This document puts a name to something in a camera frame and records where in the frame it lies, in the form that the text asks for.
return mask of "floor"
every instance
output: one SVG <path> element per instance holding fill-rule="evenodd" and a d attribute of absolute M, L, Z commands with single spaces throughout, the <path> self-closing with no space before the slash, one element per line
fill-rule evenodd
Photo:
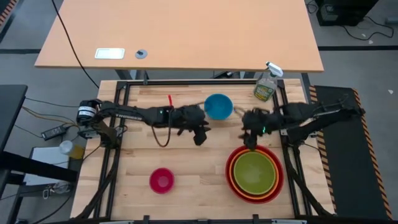
<path fill-rule="evenodd" d="M 384 22 L 387 16 L 398 15 L 398 2 L 395 0 L 380 0 L 368 14 L 375 21 Z M 369 41 L 355 40 L 347 35 L 341 27 L 320 27 L 314 14 L 309 15 L 318 46 L 364 46 L 364 45 L 398 45 L 398 35 L 388 39 L 375 35 Z M 18 10 L 12 25 L 0 43 L 0 49 L 39 49 L 51 28 L 55 18 L 55 11 L 50 1 L 24 0 Z M 376 27 L 365 21 L 359 27 L 350 27 L 353 35 L 369 36 L 372 32 L 388 32 L 388 29 Z M 341 51 L 320 52 L 325 71 L 310 74 L 310 81 L 314 85 L 346 86 L 356 88 L 361 96 L 369 131 L 374 143 L 374 149 L 379 161 L 379 168 L 386 188 L 390 207 L 394 219 L 398 219 L 398 158 L 394 130 L 398 126 L 396 110 L 398 109 L 398 51 Z M 84 76 L 81 70 L 74 69 L 39 69 L 34 67 L 37 54 L 16 55 L 0 54 L 0 83 L 28 85 L 27 97 L 38 100 L 60 103 L 63 105 L 77 105 L 81 100 L 95 98 L 97 90 Z M 113 70 L 88 70 L 96 83 L 101 80 L 115 80 L 118 76 Z M 210 78 L 210 72 L 184 71 L 156 71 L 149 72 L 151 78 Z M 286 74 L 286 78 L 299 78 L 298 73 Z M 58 114 L 74 119 L 75 108 L 60 108 L 26 100 L 24 103 L 39 113 Z M 39 134 L 57 124 L 32 117 L 21 111 L 16 124 Z M 75 137 L 73 131 L 65 139 Z M 85 145 L 84 140 L 76 142 Z M 59 139 L 44 142 L 20 129 L 14 128 L 6 146 L 7 151 L 28 156 L 32 147 L 56 146 Z M 16 188 L 8 186 L 3 197 L 16 193 Z M 65 201 L 65 197 L 25 198 L 19 213 L 19 218 L 30 223 L 39 220 L 57 208 Z M 2 218 L 0 224 L 5 223 L 8 209 L 13 198 L 0 201 Z M 73 200 L 45 222 L 67 220 Z"/>

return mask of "spray bottle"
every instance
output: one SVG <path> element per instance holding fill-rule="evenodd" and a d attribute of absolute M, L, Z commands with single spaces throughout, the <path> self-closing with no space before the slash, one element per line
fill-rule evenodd
<path fill-rule="evenodd" d="M 254 96 L 262 101 L 269 100 L 275 93 L 277 88 L 277 77 L 282 77 L 284 72 L 277 65 L 267 62 L 266 65 L 269 68 L 269 74 L 263 78 L 263 74 L 259 77 L 254 88 Z"/>

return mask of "white label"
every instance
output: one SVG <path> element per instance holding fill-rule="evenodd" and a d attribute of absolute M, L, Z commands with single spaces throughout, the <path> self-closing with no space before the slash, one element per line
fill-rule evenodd
<path fill-rule="evenodd" d="M 94 113 L 88 111 L 79 111 L 79 115 L 87 115 L 87 116 L 94 116 Z"/>
<path fill-rule="evenodd" d="M 124 49 L 97 49 L 95 59 L 123 59 Z"/>
<path fill-rule="evenodd" d="M 81 107 L 79 107 L 79 111 L 81 111 L 81 110 L 91 111 L 91 112 L 93 112 L 93 113 L 96 113 L 96 112 L 97 112 L 94 108 L 92 108 L 92 107 L 90 107 L 90 106 L 81 106 Z"/>

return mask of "black metal frame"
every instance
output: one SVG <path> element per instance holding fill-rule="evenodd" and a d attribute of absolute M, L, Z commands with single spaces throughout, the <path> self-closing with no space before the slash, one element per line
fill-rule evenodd
<path fill-rule="evenodd" d="M 214 80 L 162 80 L 162 81 L 156 81 L 156 80 L 129 80 L 129 81 L 118 81 L 116 85 L 116 92 L 115 92 L 115 97 L 114 97 L 114 102 L 119 102 L 120 100 L 120 95 L 121 95 L 121 90 L 124 89 L 124 98 L 123 98 L 123 105 L 127 105 L 128 99 L 129 99 L 129 93 L 130 93 L 130 87 L 132 86 L 137 86 L 137 85 L 254 85 L 256 83 L 255 79 L 214 79 Z M 283 80 L 279 81 L 278 87 L 280 89 L 280 92 L 282 94 L 282 101 L 283 104 L 287 103 L 287 95 L 285 91 L 285 86 Z M 274 100 L 274 105 L 278 106 L 279 102 L 276 97 L 276 95 L 273 96 Z M 120 120 L 119 125 L 124 125 L 125 119 Z M 110 121 L 109 126 L 114 127 L 115 125 L 115 118 L 112 118 Z M 282 142 L 282 150 L 284 154 L 284 160 L 286 162 L 287 159 L 290 160 L 289 152 L 288 152 L 288 145 L 287 145 L 287 136 L 281 135 L 281 142 Z M 101 175 L 100 175 L 100 180 L 99 180 L 99 186 L 98 188 L 100 189 L 102 186 L 105 178 L 106 178 L 106 171 L 108 169 L 108 163 L 109 163 L 109 155 L 112 149 L 105 149 L 104 153 L 104 159 L 103 159 L 103 165 L 101 168 Z M 301 165 L 301 158 L 299 153 L 294 153 L 295 161 L 296 161 L 296 168 L 298 170 L 298 175 L 299 177 L 304 181 L 304 176 L 303 176 L 303 168 Z M 114 155 L 114 164 L 113 166 L 116 166 L 116 169 L 118 168 L 119 164 L 119 158 L 120 158 L 120 149 L 116 149 L 115 155 Z M 111 182 L 110 182 L 110 187 L 109 187 L 109 195 L 108 195 L 108 201 L 106 204 L 106 215 L 105 217 L 100 217 L 100 208 L 101 208 L 101 200 L 98 201 L 98 203 L 95 205 L 94 208 L 94 218 L 105 218 L 109 219 L 111 218 L 111 212 L 112 212 L 112 207 L 113 207 L 113 198 L 114 198 L 114 191 L 116 187 L 116 174 L 113 174 Z M 287 178 L 289 180 L 289 189 L 290 189 L 290 196 L 292 199 L 292 206 L 293 206 L 293 211 L 294 215 L 299 216 L 300 215 L 300 210 L 299 210 L 299 203 L 297 200 L 297 193 L 295 191 L 295 185 L 293 178 L 287 173 Z M 304 198 L 304 204 L 305 204 L 305 211 L 306 215 L 312 215 L 311 212 L 311 206 L 308 202 L 308 200 Z M 265 220 L 260 220 L 258 219 L 258 215 L 254 215 L 253 219 L 249 220 L 211 220 L 212 223 L 253 223 L 256 221 L 257 223 L 261 222 L 266 222 L 269 223 L 271 219 L 265 219 Z M 164 221 L 167 223 L 186 223 L 186 222 L 198 222 L 198 220 L 167 220 Z M 139 220 L 135 220 L 134 223 L 141 223 Z"/>

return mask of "caution stripe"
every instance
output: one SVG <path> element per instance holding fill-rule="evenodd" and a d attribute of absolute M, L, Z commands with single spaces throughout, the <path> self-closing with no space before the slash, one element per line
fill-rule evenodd
<path fill-rule="evenodd" d="M 354 92 L 355 100 L 356 100 L 358 106 L 361 106 L 361 100 L 359 99 L 358 91 L 353 89 L 353 92 Z M 372 143 L 369 131 L 368 131 L 368 125 L 366 124 L 366 120 L 365 120 L 364 115 L 361 118 L 361 122 L 362 122 L 362 127 L 363 127 L 363 130 L 364 130 L 364 134 L 365 134 L 365 139 L 368 142 L 369 155 L 371 156 L 371 160 L 372 160 L 373 168 L 374 168 L 374 173 L 376 175 L 377 182 L 379 183 L 379 189 L 380 189 L 381 197 L 382 197 L 383 202 L 384 202 L 384 207 L 386 209 L 386 214 L 392 220 L 392 213 L 391 213 L 390 205 L 388 203 L 386 191 L 384 190 L 383 181 L 381 179 L 381 174 L 380 174 L 380 171 L 379 171 L 379 165 L 377 164 L 376 155 L 375 155 L 374 149 L 373 149 L 373 143 Z"/>
<path fill-rule="evenodd" d="M 10 0 L 3 12 L 0 13 L 0 27 L 6 22 L 7 17 L 10 16 L 11 11 L 15 8 L 16 4 L 16 0 Z"/>
<path fill-rule="evenodd" d="M 309 86 L 309 89 L 310 89 L 311 102 L 313 104 L 318 103 L 317 89 L 315 88 L 315 86 Z M 325 139 L 323 138 L 323 131 L 318 132 L 317 142 L 318 142 L 319 155 L 320 155 L 321 161 L 322 161 L 323 172 L 325 173 L 326 182 L 329 187 L 331 202 L 333 204 L 333 209 L 336 212 L 335 195 L 333 194 L 333 185 L 331 183 L 329 162 L 328 162 L 328 153 L 326 151 Z"/>

